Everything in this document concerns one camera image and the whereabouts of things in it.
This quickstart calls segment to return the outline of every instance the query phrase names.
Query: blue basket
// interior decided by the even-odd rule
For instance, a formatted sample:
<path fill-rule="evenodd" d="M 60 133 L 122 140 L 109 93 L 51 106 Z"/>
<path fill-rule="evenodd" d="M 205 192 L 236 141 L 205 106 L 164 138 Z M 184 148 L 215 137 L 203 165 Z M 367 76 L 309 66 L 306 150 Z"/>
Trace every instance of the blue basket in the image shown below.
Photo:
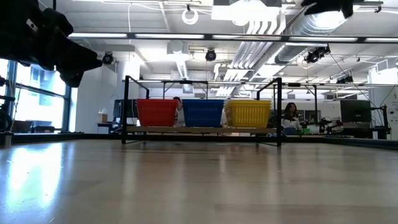
<path fill-rule="evenodd" d="M 224 100 L 183 100 L 186 127 L 221 127 Z"/>

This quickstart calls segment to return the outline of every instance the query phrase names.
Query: black metal rack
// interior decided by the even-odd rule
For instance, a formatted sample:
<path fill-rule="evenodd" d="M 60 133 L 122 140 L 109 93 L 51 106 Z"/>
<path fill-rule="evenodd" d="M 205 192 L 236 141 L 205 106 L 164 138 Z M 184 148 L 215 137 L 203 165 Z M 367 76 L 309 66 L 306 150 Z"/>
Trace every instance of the black metal rack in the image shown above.
<path fill-rule="evenodd" d="M 221 141 L 228 139 L 231 142 L 237 141 L 244 141 L 244 142 L 257 142 L 257 143 L 263 143 L 263 142 L 276 142 L 277 147 L 281 147 L 282 145 L 282 124 L 281 124 L 281 119 L 282 119 L 282 78 L 275 78 L 272 82 L 267 84 L 265 87 L 261 88 L 257 92 L 257 100 L 260 100 L 260 92 L 267 87 L 271 86 L 272 84 L 276 83 L 277 89 L 278 89 L 278 94 L 277 94 L 277 137 L 276 138 L 267 138 L 267 137 L 226 137 L 226 136 L 164 136 L 164 135 L 146 135 L 141 134 L 141 135 L 128 135 L 127 131 L 127 116 L 124 116 L 124 114 L 127 114 L 127 101 L 128 101 L 128 96 L 129 96 L 129 83 L 130 80 L 132 80 L 134 83 L 137 83 L 140 87 L 144 88 L 146 90 L 146 98 L 149 99 L 149 92 L 150 90 L 146 88 L 144 85 L 139 83 L 137 80 L 133 79 L 130 76 L 126 76 L 126 81 L 124 84 L 124 106 L 123 106 L 123 114 L 122 114 L 122 135 L 121 135 L 121 140 L 122 144 L 126 144 L 126 140 L 136 140 L 136 141 L 146 141 L 146 140 L 151 140 L 151 141 L 164 141 L 165 138 L 169 139 L 174 139 L 174 141 Z M 193 81 L 193 80 L 164 80 L 162 81 L 163 83 L 163 99 L 165 98 L 165 85 L 166 83 L 179 83 L 179 84 L 190 84 L 192 85 L 193 83 L 201 83 L 206 85 L 206 99 L 208 98 L 207 96 L 207 91 L 208 91 L 208 81 Z"/>

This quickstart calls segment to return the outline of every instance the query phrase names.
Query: cardboard box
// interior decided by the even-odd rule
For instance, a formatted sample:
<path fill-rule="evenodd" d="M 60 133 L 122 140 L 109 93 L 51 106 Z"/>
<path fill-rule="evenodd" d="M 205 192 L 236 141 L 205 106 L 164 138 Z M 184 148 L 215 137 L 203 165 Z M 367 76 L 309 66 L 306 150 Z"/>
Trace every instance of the cardboard box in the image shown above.
<path fill-rule="evenodd" d="M 98 122 L 99 123 L 107 123 L 108 115 L 107 114 L 98 114 Z"/>

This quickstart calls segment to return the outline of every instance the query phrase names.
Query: red basket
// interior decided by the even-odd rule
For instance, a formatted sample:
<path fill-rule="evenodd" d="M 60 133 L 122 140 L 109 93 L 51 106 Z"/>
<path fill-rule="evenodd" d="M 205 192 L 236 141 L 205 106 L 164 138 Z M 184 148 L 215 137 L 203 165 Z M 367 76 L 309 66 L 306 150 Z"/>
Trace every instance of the red basket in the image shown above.
<path fill-rule="evenodd" d="M 173 126 L 177 100 L 137 100 L 141 126 Z"/>

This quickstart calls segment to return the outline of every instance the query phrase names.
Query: dark hair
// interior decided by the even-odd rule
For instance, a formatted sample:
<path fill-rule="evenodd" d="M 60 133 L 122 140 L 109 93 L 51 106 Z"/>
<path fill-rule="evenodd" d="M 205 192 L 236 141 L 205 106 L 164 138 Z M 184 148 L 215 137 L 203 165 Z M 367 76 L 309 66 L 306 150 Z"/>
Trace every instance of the dark hair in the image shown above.
<path fill-rule="evenodd" d="M 292 105 L 294 105 L 295 110 L 294 110 L 293 114 L 290 115 L 290 106 L 292 106 Z M 290 103 L 288 103 L 288 104 L 286 105 L 285 111 L 284 111 L 284 116 L 285 116 L 285 118 L 287 118 L 287 119 L 297 118 L 297 106 L 296 106 L 295 103 L 290 102 Z"/>
<path fill-rule="evenodd" d="M 181 99 L 180 99 L 178 96 L 175 96 L 175 97 L 173 98 L 173 100 L 178 100 L 179 102 L 181 102 Z"/>

